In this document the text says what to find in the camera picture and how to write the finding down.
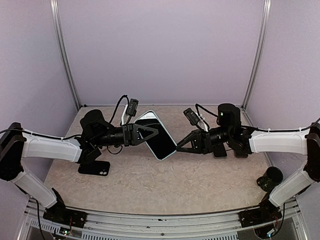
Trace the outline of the teal green phone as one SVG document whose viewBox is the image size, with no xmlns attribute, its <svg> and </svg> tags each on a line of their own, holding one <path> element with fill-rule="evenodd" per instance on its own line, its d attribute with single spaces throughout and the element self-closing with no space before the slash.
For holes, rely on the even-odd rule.
<svg viewBox="0 0 320 240">
<path fill-rule="evenodd" d="M 158 130 L 157 135 L 146 141 L 146 145 L 157 160 L 163 161 L 176 152 L 176 142 L 154 111 L 145 112 L 134 123 Z"/>
</svg>

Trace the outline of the black phone silver edge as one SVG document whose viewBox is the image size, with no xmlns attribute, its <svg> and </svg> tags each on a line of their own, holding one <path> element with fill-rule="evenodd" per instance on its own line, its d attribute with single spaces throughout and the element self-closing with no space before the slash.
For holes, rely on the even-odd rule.
<svg viewBox="0 0 320 240">
<path fill-rule="evenodd" d="M 224 147 L 214 148 L 212 154 L 215 159 L 226 158 L 228 156 L 227 151 Z"/>
</svg>

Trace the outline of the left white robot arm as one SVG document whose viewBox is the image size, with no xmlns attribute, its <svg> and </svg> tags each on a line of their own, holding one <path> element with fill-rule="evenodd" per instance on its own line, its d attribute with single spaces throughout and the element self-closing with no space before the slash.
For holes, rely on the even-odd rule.
<svg viewBox="0 0 320 240">
<path fill-rule="evenodd" d="M 23 158 L 59 159 L 80 165 L 92 164 L 108 146 L 137 146 L 158 135 L 156 128 L 136 123 L 113 126 L 99 109 L 85 114 L 80 120 L 82 133 L 64 138 L 28 132 L 19 122 L 2 131 L 0 139 L 0 178 L 12 182 L 36 199 L 50 214 L 63 223 L 70 211 L 59 194 L 48 188 L 22 164 Z"/>
</svg>

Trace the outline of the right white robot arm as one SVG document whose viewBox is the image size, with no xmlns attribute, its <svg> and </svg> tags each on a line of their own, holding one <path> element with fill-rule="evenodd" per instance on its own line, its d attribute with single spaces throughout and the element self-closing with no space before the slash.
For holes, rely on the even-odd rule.
<svg viewBox="0 0 320 240">
<path fill-rule="evenodd" d="M 226 143 L 236 154 L 279 152 L 306 156 L 306 162 L 284 182 L 271 190 L 265 203 L 257 208 L 256 218 L 266 222 L 288 199 L 320 181 L 320 125 L 316 121 L 298 129 L 259 129 L 241 123 L 240 109 L 231 103 L 217 107 L 217 127 L 191 131 L 177 146 L 176 151 L 209 154 L 224 150 Z"/>
</svg>

